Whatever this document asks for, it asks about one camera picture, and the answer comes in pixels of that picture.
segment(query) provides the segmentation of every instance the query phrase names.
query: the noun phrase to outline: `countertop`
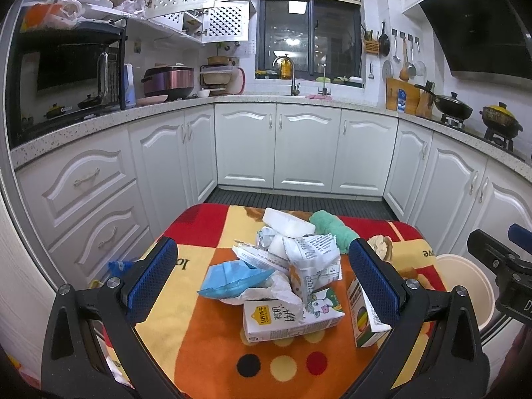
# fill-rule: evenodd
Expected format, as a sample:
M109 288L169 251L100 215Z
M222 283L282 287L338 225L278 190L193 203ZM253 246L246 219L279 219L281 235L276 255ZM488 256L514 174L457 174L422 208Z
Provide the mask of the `countertop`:
M63 127L54 132L48 133L42 137L36 138L11 150L11 161L15 169L35 160L36 158L51 152L69 142L76 141L92 133L109 129L110 127L132 122L134 120L150 117L166 112L191 108L208 103L227 103L227 102L266 102L266 103L294 103L299 105L326 106L332 108L343 108L359 110L363 112L390 115L397 117L427 129L446 135L452 139L463 142L464 144L478 150L481 153L497 160L503 165L532 183L532 166L523 162L512 154L509 154L500 148L489 144L488 142L478 139L476 136L467 132L461 132L451 127L439 124L437 121L416 117L415 115L398 113L384 108L375 106L361 105L359 103L340 101L340 100L315 100L304 97L291 97L281 95L258 95L242 94L231 96L207 97L204 99L177 100L166 102L158 105L143 106L139 108L116 111L114 113L102 115L99 117L84 120L71 126Z

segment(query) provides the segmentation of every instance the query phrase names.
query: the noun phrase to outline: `green towel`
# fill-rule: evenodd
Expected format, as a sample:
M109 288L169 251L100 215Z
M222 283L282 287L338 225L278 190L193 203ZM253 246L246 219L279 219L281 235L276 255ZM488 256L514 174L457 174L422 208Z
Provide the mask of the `green towel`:
M331 233L336 237L336 244L340 253L349 252L351 241L360 237L350 227L347 227L338 217L325 210L316 211L310 216L309 222L316 226L316 234Z

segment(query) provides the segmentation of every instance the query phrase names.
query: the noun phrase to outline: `stove burner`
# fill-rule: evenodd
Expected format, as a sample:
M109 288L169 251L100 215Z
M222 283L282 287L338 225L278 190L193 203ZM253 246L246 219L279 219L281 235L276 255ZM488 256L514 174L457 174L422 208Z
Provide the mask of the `stove burner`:
M446 126L454 127L454 129L463 130L464 129L464 120L452 117L448 114L443 114L441 122Z
M488 130L486 130L484 138L489 142L493 142L493 144L505 150L508 150L509 152L513 151L513 140L503 135L502 133L497 132L496 130L488 128Z

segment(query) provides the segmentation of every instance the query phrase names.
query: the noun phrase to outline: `colorful tablecloth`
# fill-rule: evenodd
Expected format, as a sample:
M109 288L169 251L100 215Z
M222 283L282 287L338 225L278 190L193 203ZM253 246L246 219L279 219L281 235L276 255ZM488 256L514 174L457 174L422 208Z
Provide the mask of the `colorful tablecloth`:
M178 260L148 319L137 332L176 386L193 399L337 399L377 352L356 348L347 288L354 278L342 256L343 280L333 288L346 312L336 327L295 338L249 343L242 307L199 297L209 265L235 260L234 240L254 242L264 226L264 210L200 204L189 208L164 235L178 244ZM308 219L310 213L292 214ZM404 278L444 290L431 248L402 222L340 217L362 238L387 235L393 241L391 263ZM408 381L421 358L430 325L395 385Z

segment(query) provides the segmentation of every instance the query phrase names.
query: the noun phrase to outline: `floor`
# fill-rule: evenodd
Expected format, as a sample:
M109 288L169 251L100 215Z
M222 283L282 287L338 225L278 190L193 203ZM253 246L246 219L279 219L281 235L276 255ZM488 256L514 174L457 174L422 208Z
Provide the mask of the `floor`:
M206 202L256 208L270 207L277 210L309 211L310 213L326 210L336 216L397 220L397 217L384 201L354 201L349 199L259 194L216 188Z

